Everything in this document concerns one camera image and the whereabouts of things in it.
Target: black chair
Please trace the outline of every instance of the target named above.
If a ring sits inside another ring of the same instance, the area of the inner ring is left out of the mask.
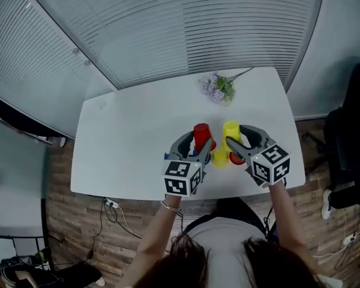
[[[325,118],[323,132],[325,142],[309,132],[303,134],[303,139],[316,142],[318,153],[323,155],[308,171],[328,161],[331,190],[339,184],[355,182],[352,187],[332,193],[331,206],[340,209],[360,205],[360,64],[352,71],[343,106]]]

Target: window blind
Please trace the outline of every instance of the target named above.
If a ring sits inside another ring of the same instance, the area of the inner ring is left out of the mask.
[[[286,87],[321,0],[39,0],[119,88],[274,66]]]
[[[0,0],[0,99],[74,137],[88,93],[110,91],[83,57],[31,0]]]

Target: white wall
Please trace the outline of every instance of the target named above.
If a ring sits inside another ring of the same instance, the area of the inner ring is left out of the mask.
[[[42,235],[46,147],[0,123],[0,235]]]
[[[287,93],[296,118],[342,105],[360,62],[360,0],[323,0],[307,52]]]

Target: white table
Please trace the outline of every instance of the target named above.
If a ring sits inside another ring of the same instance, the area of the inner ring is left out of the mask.
[[[245,69],[220,71],[232,76]],[[295,122],[273,67],[254,68],[234,82],[228,107],[200,92],[203,74],[176,77],[111,92],[83,104],[74,146],[71,190],[123,199],[161,200],[163,157],[193,127],[209,124],[218,147],[229,120],[264,129],[291,156],[288,187],[305,182]],[[268,192],[243,166],[209,163],[204,183],[191,199],[216,199]]]

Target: plastic cup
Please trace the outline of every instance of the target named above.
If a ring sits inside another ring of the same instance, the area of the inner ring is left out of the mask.
[[[242,143],[241,133],[240,133],[240,125],[236,121],[228,121],[223,125],[223,141],[221,143],[221,147],[225,151],[232,151],[226,142],[226,137],[232,137],[236,141]]]
[[[222,148],[217,148],[212,154],[211,161],[217,167],[226,166],[229,162],[228,153]]]
[[[240,159],[232,151],[229,153],[229,160],[237,166],[240,166],[245,163],[245,160]]]
[[[214,139],[212,137],[211,130],[209,129],[208,124],[197,124],[195,127],[193,127],[193,136],[194,136],[194,150],[199,153],[206,141],[211,137],[212,140]],[[216,142],[212,141],[212,147],[210,151],[213,151],[216,148]]]

